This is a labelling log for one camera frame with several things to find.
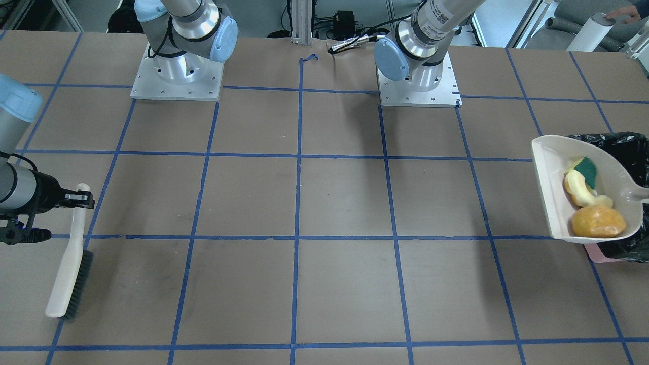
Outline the bystander hand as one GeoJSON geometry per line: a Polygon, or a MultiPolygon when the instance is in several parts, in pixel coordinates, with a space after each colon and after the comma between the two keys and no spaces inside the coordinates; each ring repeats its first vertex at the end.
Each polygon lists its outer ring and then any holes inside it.
{"type": "Polygon", "coordinates": [[[618,19],[621,18],[624,24],[631,24],[638,22],[642,19],[642,15],[637,6],[628,5],[620,7],[610,13],[605,14],[605,19],[618,19]]]}

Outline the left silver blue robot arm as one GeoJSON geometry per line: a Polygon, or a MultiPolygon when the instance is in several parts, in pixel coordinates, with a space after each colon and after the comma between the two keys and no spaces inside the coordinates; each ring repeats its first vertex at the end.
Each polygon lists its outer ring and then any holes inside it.
{"type": "Polygon", "coordinates": [[[376,42],[378,71],[420,91],[433,90],[443,75],[443,60],[455,29],[483,1],[423,1],[394,31],[376,42]]]}

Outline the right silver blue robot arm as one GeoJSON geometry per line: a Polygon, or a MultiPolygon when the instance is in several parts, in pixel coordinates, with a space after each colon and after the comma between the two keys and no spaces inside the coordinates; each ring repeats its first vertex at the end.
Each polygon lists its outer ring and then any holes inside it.
{"type": "MultiPolygon", "coordinates": [[[[132,99],[217,101],[224,62],[237,43],[237,23],[214,1],[136,1],[136,19],[148,38],[131,90],[132,99]]],[[[32,167],[9,168],[3,210],[15,215],[53,208],[93,209],[87,185],[64,189],[32,167]]]]}

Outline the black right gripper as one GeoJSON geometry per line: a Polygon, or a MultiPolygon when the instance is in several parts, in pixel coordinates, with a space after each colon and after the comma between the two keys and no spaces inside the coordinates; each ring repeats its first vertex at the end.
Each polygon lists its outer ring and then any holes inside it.
{"type": "Polygon", "coordinates": [[[45,213],[53,208],[83,208],[93,210],[95,201],[91,192],[73,192],[63,189],[53,176],[34,173],[39,196],[35,204],[36,213],[45,213]]]}

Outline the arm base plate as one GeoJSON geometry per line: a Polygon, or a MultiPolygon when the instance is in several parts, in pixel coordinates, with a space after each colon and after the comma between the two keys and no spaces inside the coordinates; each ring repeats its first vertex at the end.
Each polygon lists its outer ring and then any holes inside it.
{"type": "Polygon", "coordinates": [[[218,101],[224,64],[186,53],[155,56],[147,44],[130,92],[132,99],[151,101],[218,101]]]}
{"type": "Polygon", "coordinates": [[[420,65],[407,80],[388,79],[376,71],[382,106],[459,108],[463,105],[450,54],[441,64],[420,65]]]}

